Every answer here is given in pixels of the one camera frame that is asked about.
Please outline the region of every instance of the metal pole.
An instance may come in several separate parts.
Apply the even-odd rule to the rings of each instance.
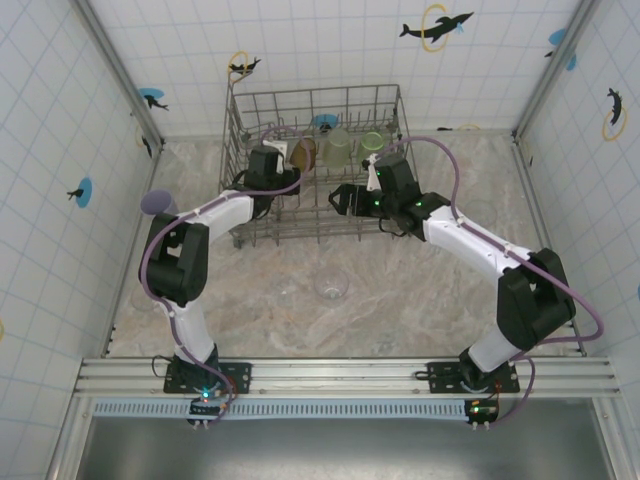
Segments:
[[[131,77],[127,73],[120,57],[115,48],[111,44],[107,32],[105,32],[95,10],[89,3],[89,0],[70,0],[73,10],[76,12],[83,24],[89,38],[97,48],[100,56],[104,60],[107,68],[115,77],[119,84],[122,94],[127,99],[131,107],[133,115],[140,123],[140,128],[144,132],[144,136],[148,142],[155,144],[158,148],[162,146],[163,139],[160,130],[153,121],[149,109],[145,105],[142,97],[138,93]]]
[[[593,18],[594,13],[602,3],[602,0],[582,0],[576,10],[569,26],[565,32],[564,38],[558,48],[556,48],[551,63],[545,71],[544,75],[538,82],[531,100],[518,121],[518,125],[514,130],[516,140],[523,138],[527,131],[533,125],[536,115],[540,112],[542,105],[548,98],[551,90],[558,81],[560,74],[575,53],[576,46],[585,28]]]

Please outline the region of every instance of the robotic arm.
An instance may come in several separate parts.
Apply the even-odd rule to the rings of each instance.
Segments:
[[[275,191],[292,185],[300,178],[300,170],[283,168],[283,155],[275,147],[254,148],[249,166],[240,172],[229,190],[220,194],[226,201],[219,207],[184,222],[165,235],[154,248],[147,266],[147,282],[155,295],[167,301],[175,315],[178,337],[186,349],[200,362],[218,368],[218,352],[207,331],[204,312],[198,297],[207,282],[209,245],[232,228],[264,215],[274,197],[252,197],[250,191]],[[248,192],[248,195],[233,195]],[[299,187],[288,195],[299,193]],[[169,214],[157,215],[151,224],[147,247],[158,233],[176,220]],[[166,314],[166,307],[160,304]],[[175,355],[187,364],[192,361],[176,345]]]
[[[505,254],[514,252],[566,284],[562,263],[553,251],[545,248],[531,252],[509,244],[464,216],[456,219],[448,199],[420,191],[407,160],[399,154],[381,158],[372,155],[364,166],[369,170],[366,187],[344,184],[331,194],[330,202],[338,213],[350,211],[355,216],[394,220],[403,232],[464,260],[497,290],[497,324],[459,357],[460,373],[470,389],[491,385],[493,374],[508,368],[508,360],[530,350],[575,316],[569,295]],[[463,223],[470,228],[463,228]]]

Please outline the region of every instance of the dish rack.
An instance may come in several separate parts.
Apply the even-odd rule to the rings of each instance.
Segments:
[[[248,240],[255,247],[260,239],[276,244],[291,238],[317,238],[337,235],[379,233],[378,219],[339,215],[329,203],[329,194],[342,183],[365,185],[367,170],[356,162],[360,136],[370,131],[382,134],[387,145],[409,134],[400,87],[395,84],[353,87],[307,88],[272,92],[237,93],[236,83],[227,89],[225,126],[220,170],[220,189],[227,188],[248,165],[251,149],[258,145],[267,129],[287,125],[302,131],[318,146],[316,164],[304,179],[300,194],[278,196],[263,218],[231,230],[234,245],[241,248]],[[331,118],[333,128],[349,132],[350,163],[340,168],[324,165],[322,153],[329,126],[318,119]],[[299,138],[286,130],[272,132],[269,140],[287,141],[288,152]],[[418,180],[411,145],[400,147]]]

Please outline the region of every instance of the marble floor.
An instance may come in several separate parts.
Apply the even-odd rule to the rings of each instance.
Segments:
[[[447,134],[458,157],[458,207],[509,241],[540,247],[506,135]],[[423,191],[449,197],[453,171],[429,144],[414,144]],[[217,193],[220,143],[166,146],[154,188],[168,188],[185,211]],[[171,354],[167,320],[136,279],[150,220],[144,219],[123,287],[110,356]],[[347,293],[324,300],[313,287],[325,266],[342,269]],[[234,248],[230,236],[210,247],[203,301],[221,356],[364,357],[458,355],[495,323],[496,294],[447,251],[388,234],[318,241],[261,240]],[[560,354],[545,346],[542,353]]]

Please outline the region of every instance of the brown cup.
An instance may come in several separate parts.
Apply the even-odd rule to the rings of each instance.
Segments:
[[[309,153],[311,154],[311,166],[309,167],[309,170],[311,170],[316,164],[316,154],[318,153],[318,147],[316,146],[316,142],[314,142],[310,138],[305,138],[304,142],[309,147]],[[307,151],[302,144],[302,140],[296,143],[296,146],[293,147],[293,152],[291,152],[289,163],[294,167],[299,168],[301,172],[304,172],[304,169],[307,166]]]

